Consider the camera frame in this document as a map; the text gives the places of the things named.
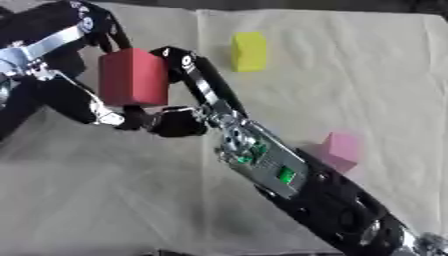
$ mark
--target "silver metal part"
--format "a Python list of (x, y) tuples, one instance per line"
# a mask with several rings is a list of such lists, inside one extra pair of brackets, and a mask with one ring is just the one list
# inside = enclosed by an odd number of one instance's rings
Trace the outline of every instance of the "silver metal part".
[(38, 59), (49, 52), (77, 41), (84, 37), (85, 33), (80, 28), (81, 25), (75, 25), (50, 35), (34, 44), (23, 47), (23, 51), (27, 53), (28, 61)]
[(416, 236), (405, 227), (402, 227), (402, 231), (402, 245), (395, 250), (391, 256), (420, 256), (418, 253)]
[(362, 235), (361, 241), (359, 242), (362, 246), (369, 245), (373, 239), (375, 239), (378, 231), (381, 229), (381, 224), (376, 220)]
[(6, 101), (11, 94), (11, 83), (9, 79), (0, 82), (0, 109), (6, 106)]
[(424, 233), (420, 237), (417, 237), (405, 227), (402, 227), (402, 231), (402, 245), (391, 256), (448, 255), (448, 240), (445, 238), (431, 233)]
[(190, 55), (185, 55), (182, 58), (182, 68), (193, 78), (194, 82), (198, 86), (199, 90), (201, 91), (202, 95), (204, 95), (205, 99), (210, 105), (215, 104), (218, 101), (218, 96), (213, 91), (210, 84), (205, 81), (204, 77), (201, 74), (201, 71), (196, 68), (196, 66), (193, 63), (193, 59)]
[(84, 32), (79, 26), (66, 28), (28, 46), (17, 41), (9, 47), (0, 49), (0, 73), (8, 77), (27, 75), (34, 75), (38, 79), (41, 76), (48, 77), (48, 73), (40, 72), (42, 64), (40, 58), (63, 45), (84, 37)]
[(83, 87), (79, 86), (75, 81), (64, 75), (62, 72), (55, 70), (54, 71), (56, 75), (59, 75), (63, 77), (65, 80), (73, 84), (74, 86), (82, 89), (84, 92), (89, 94), (91, 97), (91, 102), (89, 105), (90, 111), (96, 116), (96, 121), (93, 124), (99, 125), (99, 124), (106, 124), (106, 125), (112, 125), (112, 126), (119, 126), (122, 123), (124, 123), (124, 117), (115, 113), (114, 111), (110, 110), (104, 105), (104, 102), (101, 101), (98, 96), (91, 93), (90, 91), (84, 89)]
[[(297, 194), (304, 184), (308, 166), (292, 149), (260, 124), (242, 117), (222, 100), (212, 107), (207, 120), (222, 130), (219, 159), (259, 187), (283, 198)], [(282, 180), (282, 171), (290, 180)]]
[(417, 240), (417, 247), (422, 256), (448, 255), (448, 240), (439, 235), (424, 233)]

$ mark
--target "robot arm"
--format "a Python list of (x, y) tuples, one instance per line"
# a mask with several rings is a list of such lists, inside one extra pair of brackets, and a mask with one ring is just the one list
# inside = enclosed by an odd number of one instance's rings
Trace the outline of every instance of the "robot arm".
[(415, 236), (351, 180), (250, 120), (206, 58), (174, 47), (153, 53), (196, 97), (197, 116), (220, 130), (219, 159), (314, 234), (348, 256), (448, 255), (446, 240)]

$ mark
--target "robotic hand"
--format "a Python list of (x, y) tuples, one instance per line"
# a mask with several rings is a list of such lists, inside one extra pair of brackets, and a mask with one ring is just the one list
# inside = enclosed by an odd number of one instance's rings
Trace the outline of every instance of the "robotic hand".
[(42, 105), (83, 124), (144, 127), (163, 137), (205, 132), (190, 108), (148, 115), (139, 106), (126, 106), (124, 113), (116, 113), (74, 78), (85, 69), (80, 49), (98, 46), (110, 53), (113, 43), (119, 49), (131, 47), (114, 15), (99, 6), (83, 1), (43, 4), (0, 20), (0, 33), (0, 120), (8, 120), (0, 125), (0, 141)]

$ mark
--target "yellow cube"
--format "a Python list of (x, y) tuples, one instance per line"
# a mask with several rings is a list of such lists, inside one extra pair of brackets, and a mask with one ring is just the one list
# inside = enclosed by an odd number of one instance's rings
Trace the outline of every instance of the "yellow cube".
[(232, 38), (232, 67), (236, 72), (266, 68), (266, 39), (260, 32), (238, 32)]

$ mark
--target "screw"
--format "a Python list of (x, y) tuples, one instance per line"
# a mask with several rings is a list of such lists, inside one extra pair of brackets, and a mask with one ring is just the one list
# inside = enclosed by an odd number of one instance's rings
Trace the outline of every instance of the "screw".
[(85, 29), (87, 32), (90, 32), (93, 28), (93, 20), (90, 17), (85, 17), (82, 19), (82, 28)]
[(182, 58), (182, 65), (184, 66), (188, 66), (191, 64), (191, 57), (190, 56), (185, 56)]
[(170, 54), (170, 48), (166, 48), (166, 49), (163, 51), (163, 56), (168, 57), (169, 54)]
[(317, 175), (317, 178), (319, 179), (320, 182), (323, 182), (323, 181), (325, 181), (328, 177), (327, 177), (325, 174), (320, 173), (319, 175)]

